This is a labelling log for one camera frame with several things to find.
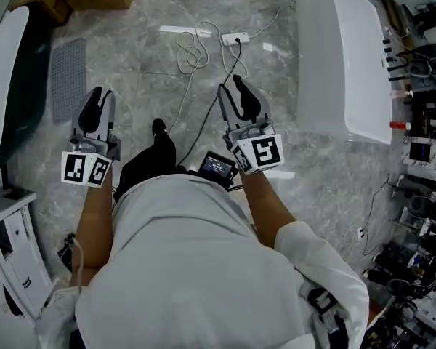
gray mat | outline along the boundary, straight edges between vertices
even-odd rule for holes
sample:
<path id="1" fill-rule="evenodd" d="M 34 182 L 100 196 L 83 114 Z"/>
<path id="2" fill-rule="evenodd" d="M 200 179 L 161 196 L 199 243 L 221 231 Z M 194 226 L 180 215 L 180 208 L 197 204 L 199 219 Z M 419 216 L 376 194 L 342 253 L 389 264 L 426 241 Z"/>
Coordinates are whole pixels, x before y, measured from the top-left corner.
<path id="1" fill-rule="evenodd" d="M 53 121 L 71 120 L 85 94 L 86 39 L 76 39 L 52 53 Z"/>

white bathtub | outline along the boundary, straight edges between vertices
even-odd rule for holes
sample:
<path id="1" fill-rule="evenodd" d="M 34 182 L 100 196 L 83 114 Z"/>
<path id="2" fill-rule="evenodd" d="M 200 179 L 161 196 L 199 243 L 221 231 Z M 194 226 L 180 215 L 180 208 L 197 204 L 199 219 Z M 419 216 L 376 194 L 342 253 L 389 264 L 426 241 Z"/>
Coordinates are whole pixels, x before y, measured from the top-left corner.
<path id="1" fill-rule="evenodd" d="M 298 0 L 297 126 L 343 140 L 391 143 L 382 27 L 367 0 Z"/>

black shoe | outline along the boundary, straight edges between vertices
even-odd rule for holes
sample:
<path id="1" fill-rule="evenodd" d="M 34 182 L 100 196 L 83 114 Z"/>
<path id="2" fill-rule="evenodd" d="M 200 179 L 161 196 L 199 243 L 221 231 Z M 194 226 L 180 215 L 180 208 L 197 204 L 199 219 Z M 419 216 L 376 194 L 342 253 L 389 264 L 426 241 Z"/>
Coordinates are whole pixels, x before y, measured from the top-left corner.
<path id="1" fill-rule="evenodd" d="M 153 121 L 152 133 L 154 137 L 157 135 L 157 133 L 167 133 L 165 122 L 162 119 L 157 118 Z"/>

white t-shirt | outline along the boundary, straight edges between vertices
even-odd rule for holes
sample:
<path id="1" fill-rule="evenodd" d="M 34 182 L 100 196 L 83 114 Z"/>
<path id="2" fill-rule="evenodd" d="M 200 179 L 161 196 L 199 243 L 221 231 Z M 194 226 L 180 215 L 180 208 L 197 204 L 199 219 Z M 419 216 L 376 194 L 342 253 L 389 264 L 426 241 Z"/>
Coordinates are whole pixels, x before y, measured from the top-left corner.
<path id="1" fill-rule="evenodd" d="M 87 348 L 311 348 L 306 278 L 347 311 L 349 348 L 360 346 L 365 285 L 304 222 L 281 228 L 274 251 L 225 190 L 176 174 L 128 191 L 113 232 L 108 264 L 76 303 Z"/>

power strip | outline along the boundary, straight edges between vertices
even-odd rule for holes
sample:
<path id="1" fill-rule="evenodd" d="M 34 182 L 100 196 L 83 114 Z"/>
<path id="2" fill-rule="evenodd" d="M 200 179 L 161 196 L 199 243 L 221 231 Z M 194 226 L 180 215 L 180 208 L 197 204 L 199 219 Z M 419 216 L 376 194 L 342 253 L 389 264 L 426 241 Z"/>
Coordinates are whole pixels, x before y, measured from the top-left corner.
<path id="1" fill-rule="evenodd" d="M 245 44 L 250 41 L 247 32 L 226 33 L 225 35 L 221 35 L 221 40 L 225 46 L 237 45 L 238 42 L 236 39 L 241 40 L 241 44 Z"/>

